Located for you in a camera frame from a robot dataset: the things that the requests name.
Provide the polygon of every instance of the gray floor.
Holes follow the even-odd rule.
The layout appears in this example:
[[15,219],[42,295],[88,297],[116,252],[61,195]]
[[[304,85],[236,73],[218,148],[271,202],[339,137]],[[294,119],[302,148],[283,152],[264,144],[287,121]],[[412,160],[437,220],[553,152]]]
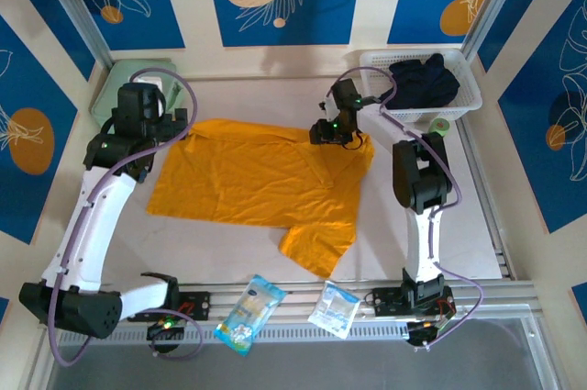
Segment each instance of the gray floor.
[[[74,348],[64,349],[71,355]],[[430,352],[404,341],[269,343],[240,357],[208,345],[189,362],[153,358],[145,346],[93,346],[49,389],[367,390],[541,388],[517,320],[473,320]]]

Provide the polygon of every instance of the blue packet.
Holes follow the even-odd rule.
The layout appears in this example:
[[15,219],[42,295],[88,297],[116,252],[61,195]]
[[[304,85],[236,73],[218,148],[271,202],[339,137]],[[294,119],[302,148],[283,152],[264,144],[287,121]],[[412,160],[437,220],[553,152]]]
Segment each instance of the blue packet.
[[276,285],[260,275],[255,275],[214,334],[228,347],[246,356],[253,339],[286,295]]

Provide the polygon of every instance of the green tape roll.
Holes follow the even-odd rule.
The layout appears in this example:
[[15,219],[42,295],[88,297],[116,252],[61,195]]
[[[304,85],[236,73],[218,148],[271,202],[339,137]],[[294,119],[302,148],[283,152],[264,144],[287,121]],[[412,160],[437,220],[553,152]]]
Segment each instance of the green tape roll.
[[436,133],[444,137],[449,131],[449,129],[449,122],[446,119],[443,119],[442,117],[437,117],[434,121],[432,121],[432,124],[430,124],[430,127],[428,128],[428,133],[436,131]]

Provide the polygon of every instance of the white table surface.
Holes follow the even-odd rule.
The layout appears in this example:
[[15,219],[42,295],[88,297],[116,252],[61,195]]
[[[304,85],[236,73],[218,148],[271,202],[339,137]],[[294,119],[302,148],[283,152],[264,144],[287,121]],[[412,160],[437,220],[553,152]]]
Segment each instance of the white table surface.
[[[317,104],[331,84],[331,79],[192,83],[198,96],[198,121],[222,117],[308,129],[322,117]],[[501,278],[454,125],[445,142],[464,200],[441,220],[440,261],[471,278]],[[393,194],[391,155],[377,143],[375,149],[361,186],[358,238],[340,259],[334,280],[400,280],[402,276],[407,252],[405,213]],[[165,156],[164,151],[156,155],[151,174],[137,185],[118,220],[106,256],[105,282],[145,271],[171,274],[181,283],[243,283],[255,273],[273,282],[317,280],[279,252],[284,229],[148,215],[145,208]]]

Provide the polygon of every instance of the cable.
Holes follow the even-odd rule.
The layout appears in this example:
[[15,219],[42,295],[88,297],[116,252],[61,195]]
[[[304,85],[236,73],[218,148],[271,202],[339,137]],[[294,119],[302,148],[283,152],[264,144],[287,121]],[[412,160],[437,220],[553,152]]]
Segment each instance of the cable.
[[352,72],[356,72],[356,71],[375,71],[375,72],[379,72],[382,73],[383,75],[385,75],[387,78],[389,78],[389,81],[392,82],[393,84],[393,93],[392,96],[395,96],[395,94],[397,93],[397,84],[395,83],[394,78],[392,77],[392,74],[390,72],[384,71],[383,69],[380,69],[379,67],[373,67],[373,66],[358,66],[358,67],[353,67],[352,69],[348,69],[346,72],[344,72],[342,75],[340,75],[337,80],[330,86],[330,88],[328,89],[327,92],[327,96],[325,99],[328,99],[330,97],[330,95],[332,95],[332,87],[338,83],[340,80],[342,80],[345,76],[347,76],[349,73]]
[[359,132],[357,132],[357,138],[359,138],[359,145],[357,147],[354,147],[354,148],[350,149],[345,144],[342,144],[342,148],[345,149],[345,150],[351,150],[351,151],[360,149],[363,146],[364,139],[360,135]]
[[[192,318],[189,317],[186,314],[183,314],[182,312],[178,312],[177,310],[170,310],[170,309],[148,309],[145,310],[144,312],[148,313],[148,314],[165,314],[165,315],[175,315],[176,317],[179,318],[183,318],[185,319],[188,323],[192,323],[192,325],[194,325],[195,329],[198,331],[198,335],[200,336],[200,343],[198,344],[198,347],[196,347],[193,351],[185,354],[184,356],[168,356],[168,355],[161,355],[157,354],[158,358],[161,358],[163,360],[168,360],[168,361],[186,361],[186,360],[191,360],[194,356],[196,356],[200,350],[202,349],[202,347],[204,346],[204,333],[202,332],[202,328],[200,327],[200,325]],[[155,350],[155,338],[153,338],[151,344],[149,345],[149,347],[151,348],[152,351],[156,352]]]
[[[125,159],[117,162],[112,168],[110,168],[104,174],[104,176],[102,176],[102,178],[98,181],[98,183],[95,185],[92,192],[88,195],[86,205],[82,207],[82,211],[80,212],[79,216],[75,220],[75,224],[73,225],[72,234],[70,235],[70,237],[67,241],[67,245],[65,246],[65,250],[63,251],[63,256],[61,258],[61,263],[60,263],[61,270],[57,273],[57,276],[55,277],[55,284],[53,285],[53,290],[51,292],[50,303],[49,303],[49,312],[48,312],[48,318],[47,318],[47,328],[48,328],[48,333],[49,333],[49,344],[51,347],[51,352],[53,353],[53,356],[55,357],[55,361],[63,367],[70,367],[70,366],[74,365],[75,363],[77,363],[80,360],[80,358],[82,357],[82,354],[85,351],[85,349],[87,348],[88,343],[90,342],[90,339],[91,339],[91,337],[88,337],[88,339],[84,342],[83,346],[79,349],[79,351],[75,354],[75,356],[73,356],[73,358],[71,360],[67,361],[61,356],[61,354],[59,352],[59,347],[57,345],[57,334],[56,334],[56,328],[55,328],[55,314],[57,312],[57,301],[58,301],[59,291],[61,290],[61,284],[63,283],[63,276],[67,270],[67,264],[69,262],[70,256],[72,255],[75,241],[77,240],[77,238],[80,234],[80,231],[82,229],[82,225],[90,212],[91,206],[94,205],[97,197],[100,195],[100,192],[101,192],[102,188],[105,186],[106,182],[120,168],[124,167],[125,165],[127,165],[130,162],[135,161],[136,159],[143,158],[145,156],[149,156],[159,150],[170,147],[175,142],[179,141],[181,138],[186,136],[190,132],[190,129],[192,128],[192,126],[195,123],[195,118],[196,118],[196,115],[198,112],[198,103],[197,103],[197,99],[195,97],[194,89],[192,89],[192,86],[189,85],[189,83],[185,79],[183,79],[179,74],[172,72],[172,71],[169,71],[167,69],[163,69],[161,67],[148,67],[146,69],[141,69],[140,71],[133,73],[132,76],[130,77],[129,81],[133,82],[137,79],[137,77],[139,77],[143,73],[147,73],[147,72],[166,73],[166,74],[170,75],[171,77],[175,78],[177,81],[179,81],[182,84],[182,86],[185,88],[185,90],[187,90],[187,92],[192,97],[192,102],[194,103],[194,110],[192,112],[192,117],[190,118],[190,122],[188,122],[187,126],[175,138],[170,139],[167,142],[160,144],[160,145],[157,145],[153,148],[132,154],[132,155],[126,157]],[[181,318],[184,318],[190,322],[193,321],[190,317],[186,316],[185,314],[181,314]]]
[[[385,105],[391,101],[395,95],[397,94],[397,82],[395,81],[395,79],[393,78],[393,74],[390,72],[387,72],[383,69],[380,69],[378,67],[373,67],[373,66],[360,66],[360,67],[354,67],[352,69],[347,70],[346,72],[342,73],[337,80],[334,82],[334,84],[338,83],[342,78],[344,78],[347,74],[357,71],[357,70],[361,70],[361,69],[367,69],[367,70],[372,70],[375,72],[379,72],[382,73],[384,76],[386,76],[390,83],[392,84],[392,93],[387,96],[380,104],[379,106],[379,113],[381,116],[383,116],[385,119],[387,119],[388,121],[390,121],[392,124],[394,124],[396,127],[398,127],[400,130],[403,131],[404,134],[406,134],[407,136],[409,136],[410,138],[413,138],[415,140],[417,140],[422,147],[424,147],[424,149],[430,154],[430,156],[432,156],[432,158],[437,162],[438,166],[442,169],[442,171],[444,172],[444,174],[448,177],[448,179],[450,180],[450,183],[452,184],[452,186],[455,188],[455,193],[457,194],[457,200],[455,200],[454,202],[450,203],[450,204],[445,204],[439,208],[437,208],[436,210],[434,210],[429,217],[429,225],[428,225],[428,258],[430,260],[434,259],[434,217],[439,214],[441,211],[445,211],[447,209],[450,209],[454,206],[457,206],[458,204],[460,204],[460,202],[462,202],[462,192],[460,190],[459,184],[457,183],[457,180],[455,179],[455,177],[453,176],[453,174],[450,172],[450,168],[446,165],[446,163],[440,158],[440,156],[438,156],[438,154],[432,149],[432,147],[430,147],[430,145],[428,145],[428,143],[420,136],[415,134],[411,129],[409,129],[405,124],[403,124],[401,121],[395,119],[394,117],[392,117],[389,113],[387,113],[387,110],[385,108]],[[330,96],[330,94],[332,93],[332,88],[330,88],[330,90],[327,93],[327,98]],[[443,340],[446,336],[448,336],[448,334],[452,333],[453,330],[457,329],[460,327],[460,325],[462,325],[466,320],[470,319],[472,314],[477,310],[477,308],[481,305],[481,303],[483,302],[483,299],[485,298],[485,294],[483,292],[483,288],[481,287],[480,284],[478,284],[477,282],[475,282],[474,280],[467,278],[463,275],[458,275],[457,273],[453,273],[445,268],[443,268],[442,266],[440,266],[440,264],[438,262],[434,262],[433,263],[442,273],[448,274],[448,275],[452,275],[456,278],[458,278],[459,280],[470,284],[474,287],[477,288],[477,290],[479,291],[479,299],[477,300],[477,303],[475,303],[475,305],[472,307],[472,309],[467,312],[467,314],[461,318],[453,327],[451,327],[449,330],[447,330],[446,332],[444,332],[442,335],[440,335],[439,337],[437,337],[435,340],[429,342],[427,345],[422,346],[422,347],[416,347],[417,350],[421,350],[421,349],[430,349],[430,347],[432,347],[434,344],[436,344],[437,342],[439,342],[440,340]]]

